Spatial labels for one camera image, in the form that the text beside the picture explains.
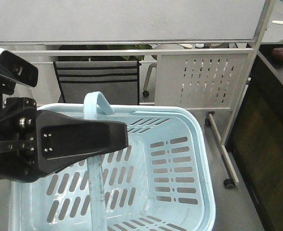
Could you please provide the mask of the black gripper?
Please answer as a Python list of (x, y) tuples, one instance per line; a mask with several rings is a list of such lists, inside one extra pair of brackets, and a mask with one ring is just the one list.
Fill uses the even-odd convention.
[(37, 111), (36, 101), (27, 97), (8, 98), (5, 106), (0, 104), (0, 180), (35, 182), (81, 160), (127, 146), (123, 122)]

